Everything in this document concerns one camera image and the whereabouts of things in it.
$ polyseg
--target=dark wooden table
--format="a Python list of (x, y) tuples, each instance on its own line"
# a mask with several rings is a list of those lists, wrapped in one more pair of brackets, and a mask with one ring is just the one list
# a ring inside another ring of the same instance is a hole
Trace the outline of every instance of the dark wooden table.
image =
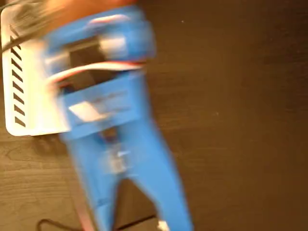
[[(153, 114), (195, 230), (306, 231), (308, 2), (140, 4), (158, 46), (147, 76)], [(64, 147), (55, 154), (41, 138), (12, 137), (4, 118), (0, 142), (0, 230), (33, 230), (40, 218), (76, 225)], [(122, 218), (152, 212), (128, 191)]]

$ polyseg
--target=white plastic vent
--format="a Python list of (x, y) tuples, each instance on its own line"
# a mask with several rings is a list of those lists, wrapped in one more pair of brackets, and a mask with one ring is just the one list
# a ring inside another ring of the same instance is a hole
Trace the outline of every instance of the white plastic vent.
[[(11, 26), (15, 7), (1, 13), (1, 41), (7, 44), (19, 36)], [(47, 74), (40, 54), (43, 45), (29, 41), (2, 55), (5, 123), (14, 136), (37, 136), (67, 131), (55, 102), (55, 92), (44, 84)]]

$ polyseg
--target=black stripe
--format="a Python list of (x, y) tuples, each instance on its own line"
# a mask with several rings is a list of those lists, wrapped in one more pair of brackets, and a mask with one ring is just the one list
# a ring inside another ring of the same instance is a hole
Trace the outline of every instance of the black stripe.
[(11, 48), (11, 53), (15, 55), (20, 61), (22, 60), (20, 55), (13, 48)]
[(18, 34), (17, 31), (12, 27), (12, 25), (10, 25), (10, 30), (11, 30), (17, 37), (19, 37), (19, 34)]
[(24, 93), (24, 90), (19, 87), (14, 81), (13, 81), (13, 88), (16, 88), (17, 90), (19, 90), (21, 93)]
[[(13, 39), (13, 37), (11, 36), (11, 42), (13, 42), (13, 41), (14, 41), (14, 39)], [(18, 48), (21, 50), (20, 45), (16, 45), (16, 47), (18, 47)]]
[(14, 66), (16, 66), (20, 71), (23, 71), (20, 65), (17, 64), (17, 62), (14, 59), (11, 59), (11, 62)]
[(20, 81), (24, 82), (23, 79), (14, 70), (12, 70), (12, 76), (14, 76), (17, 79), (19, 79)]
[(16, 105), (14, 105), (14, 111), (19, 112), (23, 116), (25, 115), (25, 112), (23, 110), (21, 110), (19, 107), (17, 107)]
[(18, 100), (22, 104), (25, 104), (25, 102), (22, 99), (20, 99), (20, 97), (18, 95), (16, 95), (15, 93), (14, 93), (13, 97), (14, 97), (15, 100)]
[(15, 123), (20, 124), (23, 127), (26, 127), (26, 124), (17, 117), (15, 117)]

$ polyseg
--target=hand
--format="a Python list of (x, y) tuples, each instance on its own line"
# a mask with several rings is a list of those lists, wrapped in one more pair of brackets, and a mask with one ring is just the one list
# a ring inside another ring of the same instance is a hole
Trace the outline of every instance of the hand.
[(61, 14), (51, 23), (50, 30), (71, 23), (92, 14), (97, 14), (116, 7), (133, 4), (136, 0), (49, 0), (48, 7), (62, 8)]

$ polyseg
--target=white tag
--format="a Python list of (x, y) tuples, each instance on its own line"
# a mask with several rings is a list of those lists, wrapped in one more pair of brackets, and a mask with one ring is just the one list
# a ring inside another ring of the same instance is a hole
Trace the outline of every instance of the white tag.
[(92, 104), (87, 101), (75, 104), (69, 107), (69, 110), (73, 112), (79, 119), (84, 122), (93, 122), (96, 120), (102, 120), (110, 117), (111, 113), (100, 114)]

